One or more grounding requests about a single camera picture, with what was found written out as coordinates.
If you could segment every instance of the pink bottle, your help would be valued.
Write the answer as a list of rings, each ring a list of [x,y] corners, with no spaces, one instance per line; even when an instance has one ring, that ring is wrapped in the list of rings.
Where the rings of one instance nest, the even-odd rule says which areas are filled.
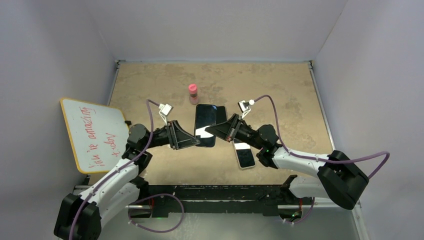
[[[190,93],[190,103],[196,105],[199,103],[198,86],[196,84],[188,85],[188,93]]]

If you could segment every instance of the black smartphone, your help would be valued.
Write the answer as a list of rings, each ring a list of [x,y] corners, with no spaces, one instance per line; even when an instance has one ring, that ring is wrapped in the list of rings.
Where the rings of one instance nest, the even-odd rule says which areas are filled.
[[[227,109],[225,108],[225,106],[217,106],[215,124],[221,124],[225,121],[227,121]]]
[[[217,121],[217,106],[198,104],[194,120],[194,136],[200,141],[197,147],[212,148],[215,146],[215,136],[206,132],[205,128],[214,125]]]
[[[236,138],[232,141],[235,149],[235,156],[241,169],[253,168],[255,158],[253,157],[251,146]]]

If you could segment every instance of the tan table surface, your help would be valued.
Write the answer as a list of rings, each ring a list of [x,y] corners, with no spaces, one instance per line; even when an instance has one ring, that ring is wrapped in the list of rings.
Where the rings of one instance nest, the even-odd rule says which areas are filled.
[[[320,154],[332,151],[306,63],[122,63],[110,105],[120,108],[133,124],[149,129],[145,100],[168,103],[174,107],[169,120],[178,120],[184,130],[193,133],[196,106],[189,102],[191,83],[198,86],[200,103],[224,105],[228,117],[240,113],[237,102],[271,95],[281,136],[289,148]],[[154,128],[163,127],[158,108],[151,108]],[[275,126],[270,101],[258,101],[245,120],[254,129],[263,124]],[[254,168],[241,170],[233,144],[219,138],[211,148],[161,146],[148,151],[153,158],[141,176],[150,184],[282,184],[296,173],[264,167],[259,161]]]

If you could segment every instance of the white wall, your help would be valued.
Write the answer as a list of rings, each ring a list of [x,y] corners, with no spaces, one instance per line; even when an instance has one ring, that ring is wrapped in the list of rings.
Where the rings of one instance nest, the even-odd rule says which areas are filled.
[[[361,198],[375,240],[424,239],[423,12],[422,0],[349,0],[314,66],[336,147],[391,152]]]
[[[314,59],[347,0],[87,0],[116,59]]]
[[[52,239],[83,175],[59,100],[107,102],[114,58],[82,0],[0,3],[0,233]]]

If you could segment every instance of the bottle cap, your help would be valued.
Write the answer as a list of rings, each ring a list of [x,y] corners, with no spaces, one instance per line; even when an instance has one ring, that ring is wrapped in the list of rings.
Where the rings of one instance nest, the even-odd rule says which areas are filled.
[[[196,86],[196,84],[190,84],[188,85],[188,92],[190,94],[196,94],[198,92],[198,86]]]

